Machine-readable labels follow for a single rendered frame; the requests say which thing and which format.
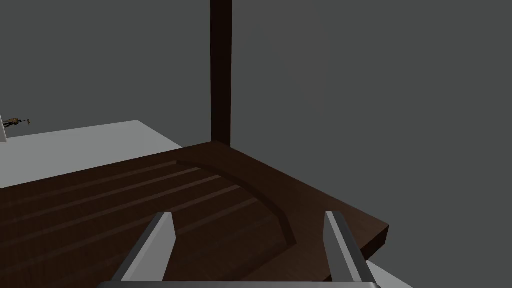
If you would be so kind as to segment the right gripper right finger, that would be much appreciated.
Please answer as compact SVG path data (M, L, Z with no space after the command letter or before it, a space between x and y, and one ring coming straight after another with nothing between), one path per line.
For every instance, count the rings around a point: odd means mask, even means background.
M333 282L376 282L341 212L325 212L323 244Z

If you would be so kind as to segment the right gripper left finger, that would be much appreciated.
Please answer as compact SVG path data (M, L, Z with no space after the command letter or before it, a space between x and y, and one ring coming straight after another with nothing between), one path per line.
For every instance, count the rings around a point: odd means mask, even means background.
M158 212L114 273L114 282L161 282L176 243L171 212Z

